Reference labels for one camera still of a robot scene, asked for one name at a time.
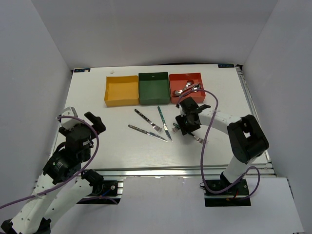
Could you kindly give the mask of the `left blue corner label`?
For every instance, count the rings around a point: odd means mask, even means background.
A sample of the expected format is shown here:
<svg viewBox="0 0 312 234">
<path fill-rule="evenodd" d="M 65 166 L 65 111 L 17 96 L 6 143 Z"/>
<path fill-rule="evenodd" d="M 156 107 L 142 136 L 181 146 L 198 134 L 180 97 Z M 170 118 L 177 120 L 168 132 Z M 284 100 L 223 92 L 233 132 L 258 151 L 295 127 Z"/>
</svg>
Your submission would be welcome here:
<svg viewBox="0 0 312 234">
<path fill-rule="evenodd" d="M 74 73 L 88 73 L 90 71 L 90 68 L 76 68 L 73 70 Z"/>
</svg>

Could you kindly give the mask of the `teal handled knife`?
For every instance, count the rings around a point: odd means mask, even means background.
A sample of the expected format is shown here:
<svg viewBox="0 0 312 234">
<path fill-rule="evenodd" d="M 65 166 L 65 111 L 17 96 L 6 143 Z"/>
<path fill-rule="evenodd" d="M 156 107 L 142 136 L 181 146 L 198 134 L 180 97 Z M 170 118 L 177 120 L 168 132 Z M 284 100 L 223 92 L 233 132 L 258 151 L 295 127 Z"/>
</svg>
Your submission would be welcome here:
<svg viewBox="0 0 312 234">
<path fill-rule="evenodd" d="M 165 122 L 165 118 L 164 118 L 164 116 L 163 116 L 163 113 L 162 113 L 162 110 L 161 110 L 160 106 L 158 106 L 157 109 L 158 109 L 160 118 L 161 118 L 161 120 L 162 120 L 163 129 L 164 129 L 164 131 L 165 131 L 165 133 L 166 133 L 166 136 L 168 137 L 168 139 L 169 139 L 170 142 L 173 142 L 173 140 L 172 140 L 172 138 L 171 138 L 171 135 L 170 135 L 170 133 L 169 133 L 167 124 L 166 124 L 166 122 Z"/>
</svg>

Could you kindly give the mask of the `pink handled spoon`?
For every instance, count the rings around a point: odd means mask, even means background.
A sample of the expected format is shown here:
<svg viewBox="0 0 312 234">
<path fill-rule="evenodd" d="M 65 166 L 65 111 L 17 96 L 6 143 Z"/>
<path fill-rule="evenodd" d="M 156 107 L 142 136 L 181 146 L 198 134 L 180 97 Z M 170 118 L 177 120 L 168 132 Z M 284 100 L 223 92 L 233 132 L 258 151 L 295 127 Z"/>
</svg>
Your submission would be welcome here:
<svg viewBox="0 0 312 234">
<path fill-rule="evenodd" d="M 188 91 L 190 91 L 190 90 L 191 90 L 191 88 L 182 89 L 182 90 L 174 90 L 174 91 L 172 92 L 172 96 L 174 96 L 174 97 L 179 97 L 179 96 L 181 96 L 182 94 L 184 94 L 184 93 L 186 93 L 186 92 L 188 92 Z"/>
</svg>

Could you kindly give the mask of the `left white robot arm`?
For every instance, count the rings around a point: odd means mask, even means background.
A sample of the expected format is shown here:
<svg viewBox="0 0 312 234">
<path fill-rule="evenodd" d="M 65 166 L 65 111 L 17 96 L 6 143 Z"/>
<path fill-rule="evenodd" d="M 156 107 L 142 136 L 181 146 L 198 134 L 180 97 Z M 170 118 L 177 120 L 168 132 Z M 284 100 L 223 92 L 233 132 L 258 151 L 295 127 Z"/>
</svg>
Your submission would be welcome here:
<svg viewBox="0 0 312 234">
<path fill-rule="evenodd" d="M 89 122 L 78 118 L 72 110 L 57 117 L 59 133 L 65 136 L 49 158 L 39 176 L 33 193 L 25 198 L 2 205 L 6 208 L 17 202 L 26 204 L 12 219 L 3 221 L 3 234 L 49 234 L 69 209 L 89 194 L 101 195 L 104 179 L 93 169 L 86 170 L 99 148 L 99 134 L 106 130 L 100 117 L 84 114 Z"/>
</svg>

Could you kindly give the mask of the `black patterned handle knife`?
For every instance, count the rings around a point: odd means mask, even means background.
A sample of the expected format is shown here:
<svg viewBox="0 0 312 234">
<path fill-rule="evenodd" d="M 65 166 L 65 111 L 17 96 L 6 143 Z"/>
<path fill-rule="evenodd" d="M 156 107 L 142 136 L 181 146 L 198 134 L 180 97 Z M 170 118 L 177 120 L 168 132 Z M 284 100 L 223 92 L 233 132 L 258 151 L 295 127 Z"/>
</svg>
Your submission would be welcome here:
<svg viewBox="0 0 312 234">
<path fill-rule="evenodd" d="M 140 128 L 134 126 L 134 125 L 129 124 L 128 127 L 131 128 L 131 129 L 133 129 L 133 130 L 136 130 L 136 131 L 138 131 L 138 132 L 140 132 L 140 133 L 143 133 L 143 134 L 146 134 L 146 135 L 148 135 L 148 136 L 151 136 L 151 137 L 154 137 L 154 138 L 157 138 L 157 139 L 159 139 L 159 140 L 162 140 L 162 141 L 167 142 L 167 140 L 164 139 L 163 137 L 161 137 L 161 136 L 159 136 L 159 135 L 157 135 L 157 134 L 154 134 L 154 133 L 152 133 L 152 132 L 148 132 L 148 131 L 146 131 L 146 130 L 140 129 Z"/>
</svg>

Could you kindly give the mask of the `teal handled spoon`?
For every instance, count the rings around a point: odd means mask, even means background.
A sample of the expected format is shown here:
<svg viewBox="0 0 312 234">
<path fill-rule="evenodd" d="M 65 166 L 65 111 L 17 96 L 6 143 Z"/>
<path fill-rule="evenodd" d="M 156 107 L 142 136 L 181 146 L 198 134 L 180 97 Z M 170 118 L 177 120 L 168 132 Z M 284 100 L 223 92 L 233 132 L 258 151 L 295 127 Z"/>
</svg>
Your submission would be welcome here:
<svg viewBox="0 0 312 234">
<path fill-rule="evenodd" d="M 184 95 L 185 93 L 190 92 L 190 91 L 197 92 L 199 89 L 201 89 L 201 84 L 200 83 L 194 83 L 194 84 L 184 88 L 181 92 L 181 95 Z"/>
</svg>

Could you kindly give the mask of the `teal handled fork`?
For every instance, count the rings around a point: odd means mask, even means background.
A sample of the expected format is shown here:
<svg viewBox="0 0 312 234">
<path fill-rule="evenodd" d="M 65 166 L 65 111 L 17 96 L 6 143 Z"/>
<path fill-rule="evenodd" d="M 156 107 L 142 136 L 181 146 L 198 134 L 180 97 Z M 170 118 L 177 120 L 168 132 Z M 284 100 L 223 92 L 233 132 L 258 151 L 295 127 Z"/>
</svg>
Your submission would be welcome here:
<svg viewBox="0 0 312 234">
<path fill-rule="evenodd" d="M 174 127 L 178 127 L 178 128 L 181 130 L 180 126 L 179 126 L 177 123 L 173 123 L 173 126 L 174 126 Z M 200 137 L 194 135 L 194 134 L 191 133 L 191 132 L 187 132 L 187 134 L 190 135 L 190 136 L 192 136 L 198 143 L 200 143 L 200 144 L 202 144 L 202 145 L 208 144 L 208 141 L 207 141 L 207 140 L 204 140 L 204 139 L 202 139 L 202 138 L 200 138 Z"/>
</svg>

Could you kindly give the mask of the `blue corner label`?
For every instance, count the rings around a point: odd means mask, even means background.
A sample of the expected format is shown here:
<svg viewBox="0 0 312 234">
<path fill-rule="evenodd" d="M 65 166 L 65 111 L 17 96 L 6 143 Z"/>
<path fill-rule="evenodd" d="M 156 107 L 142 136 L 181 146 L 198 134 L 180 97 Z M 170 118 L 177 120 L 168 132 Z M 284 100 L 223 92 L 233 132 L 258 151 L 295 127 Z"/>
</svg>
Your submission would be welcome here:
<svg viewBox="0 0 312 234">
<path fill-rule="evenodd" d="M 90 68 L 76 68 L 73 70 L 74 73 L 88 73 L 90 71 Z"/>
<path fill-rule="evenodd" d="M 235 68 L 233 64 L 218 64 L 218 68 Z"/>
</svg>

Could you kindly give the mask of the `pink handled fork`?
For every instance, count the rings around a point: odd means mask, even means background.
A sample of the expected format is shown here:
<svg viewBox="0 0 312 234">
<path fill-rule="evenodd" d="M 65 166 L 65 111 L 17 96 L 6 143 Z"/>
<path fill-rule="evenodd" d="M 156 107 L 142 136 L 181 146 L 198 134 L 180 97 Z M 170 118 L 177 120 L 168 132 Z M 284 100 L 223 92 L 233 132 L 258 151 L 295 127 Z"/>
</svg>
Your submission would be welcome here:
<svg viewBox="0 0 312 234">
<path fill-rule="evenodd" d="M 178 132 L 180 129 L 178 128 L 178 127 L 174 127 L 174 128 L 172 128 L 171 129 L 171 131 L 173 132 L 173 133 L 176 133 L 176 132 Z"/>
</svg>

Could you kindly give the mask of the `green paper box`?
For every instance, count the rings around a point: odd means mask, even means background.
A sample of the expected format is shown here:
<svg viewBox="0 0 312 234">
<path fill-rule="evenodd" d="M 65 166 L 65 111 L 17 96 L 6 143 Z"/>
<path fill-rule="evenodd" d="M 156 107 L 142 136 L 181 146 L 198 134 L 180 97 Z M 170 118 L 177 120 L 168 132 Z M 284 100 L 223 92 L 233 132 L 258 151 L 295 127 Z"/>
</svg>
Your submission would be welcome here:
<svg viewBox="0 0 312 234">
<path fill-rule="evenodd" d="M 139 103 L 141 105 L 162 105 L 170 103 L 168 72 L 139 73 Z"/>
</svg>

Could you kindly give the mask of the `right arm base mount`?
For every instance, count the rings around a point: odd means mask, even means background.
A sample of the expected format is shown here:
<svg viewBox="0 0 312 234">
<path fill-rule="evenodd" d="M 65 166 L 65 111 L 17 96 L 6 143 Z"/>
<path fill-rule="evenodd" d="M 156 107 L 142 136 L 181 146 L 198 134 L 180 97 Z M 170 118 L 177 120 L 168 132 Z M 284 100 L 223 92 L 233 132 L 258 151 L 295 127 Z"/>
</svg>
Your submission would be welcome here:
<svg viewBox="0 0 312 234">
<path fill-rule="evenodd" d="M 204 183 L 199 184 L 200 188 L 204 191 L 204 201 L 206 207 L 248 207 L 251 206 L 249 195 L 249 188 L 247 181 L 242 179 L 238 184 L 234 185 L 229 190 L 213 194 L 209 192 Z"/>
</svg>

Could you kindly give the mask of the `red paper box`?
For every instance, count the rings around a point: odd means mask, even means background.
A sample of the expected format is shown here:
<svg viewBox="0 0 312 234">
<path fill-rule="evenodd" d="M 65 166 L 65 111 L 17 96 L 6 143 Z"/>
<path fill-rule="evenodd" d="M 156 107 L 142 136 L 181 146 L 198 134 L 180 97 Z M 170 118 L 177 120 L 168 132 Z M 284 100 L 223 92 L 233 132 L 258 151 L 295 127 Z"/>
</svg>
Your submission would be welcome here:
<svg viewBox="0 0 312 234">
<path fill-rule="evenodd" d="M 188 80 L 192 80 L 194 83 L 200 83 L 201 88 L 203 89 L 203 82 L 202 82 L 202 77 L 201 73 L 185 73 L 185 74 L 170 74 L 169 75 L 169 85 L 170 85 L 170 92 L 171 92 L 171 103 L 176 104 L 177 101 L 179 100 L 179 97 L 174 97 L 172 96 L 172 92 L 174 90 L 182 90 L 186 82 Z M 203 91 L 198 91 L 198 92 L 193 92 L 183 99 L 187 97 L 192 97 L 196 103 L 203 103 L 206 94 Z"/>
</svg>

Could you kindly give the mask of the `yellow paper box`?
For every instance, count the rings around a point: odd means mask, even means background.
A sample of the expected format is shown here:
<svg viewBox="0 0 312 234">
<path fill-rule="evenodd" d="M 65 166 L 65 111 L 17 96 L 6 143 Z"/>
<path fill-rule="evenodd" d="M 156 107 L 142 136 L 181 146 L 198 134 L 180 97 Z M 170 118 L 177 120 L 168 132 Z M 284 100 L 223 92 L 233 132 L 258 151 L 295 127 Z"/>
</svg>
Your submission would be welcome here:
<svg viewBox="0 0 312 234">
<path fill-rule="evenodd" d="M 106 77 L 104 102 L 107 107 L 139 105 L 138 75 Z"/>
</svg>

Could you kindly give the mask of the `right blue corner label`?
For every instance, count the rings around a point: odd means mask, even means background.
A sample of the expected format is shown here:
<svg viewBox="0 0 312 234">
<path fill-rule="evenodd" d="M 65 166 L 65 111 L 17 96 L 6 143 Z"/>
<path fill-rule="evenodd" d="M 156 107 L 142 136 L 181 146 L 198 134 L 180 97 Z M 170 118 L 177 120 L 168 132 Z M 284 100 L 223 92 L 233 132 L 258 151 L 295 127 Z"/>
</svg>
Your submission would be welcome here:
<svg viewBox="0 0 312 234">
<path fill-rule="evenodd" d="M 218 64 L 218 68 L 235 68 L 233 64 Z"/>
</svg>

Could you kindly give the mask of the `black handled spoon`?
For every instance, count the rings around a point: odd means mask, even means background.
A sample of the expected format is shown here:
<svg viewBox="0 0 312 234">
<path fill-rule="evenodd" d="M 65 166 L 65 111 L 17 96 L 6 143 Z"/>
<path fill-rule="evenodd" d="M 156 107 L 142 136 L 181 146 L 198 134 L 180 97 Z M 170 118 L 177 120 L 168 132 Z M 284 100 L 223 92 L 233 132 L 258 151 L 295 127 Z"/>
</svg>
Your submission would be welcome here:
<svg viewBox="0 0 312 234">
<path fill-rule="evenodd" d="M 192 80 L 188 80 L 187 82 L 186 82 L 186 85 L 185 85 L 185 87 L 184 87 L 184 89 L 187 89 L 190 85 L 192 85 L 194 82 L 192 81 Z"/>
</svg>

